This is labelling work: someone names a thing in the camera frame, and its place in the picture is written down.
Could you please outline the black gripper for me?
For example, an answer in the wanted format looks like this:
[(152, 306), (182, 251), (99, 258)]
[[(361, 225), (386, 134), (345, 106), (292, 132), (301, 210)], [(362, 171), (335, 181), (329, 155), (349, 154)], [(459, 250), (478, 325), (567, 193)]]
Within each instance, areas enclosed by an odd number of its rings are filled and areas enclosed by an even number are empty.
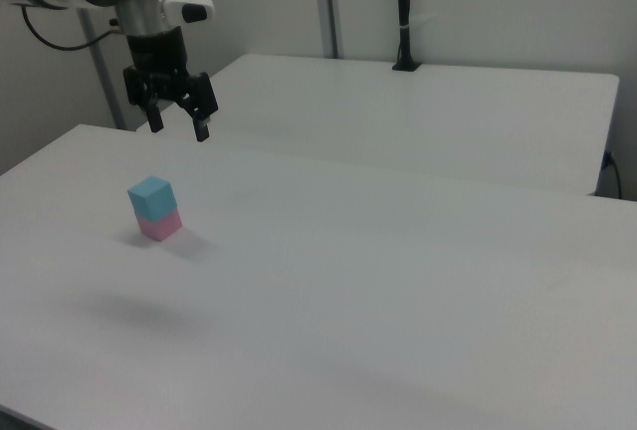
[(209, 138), (208, 123), (219, 107), (206, 73), (191, 75), (182, 29), (151, 36), (127, 36), (132, 65), (123, 70), (127, 99), (145, 113), (151, 132), (163, 130), (158, 101), (179, 104), (190, 115), (198, 142)]

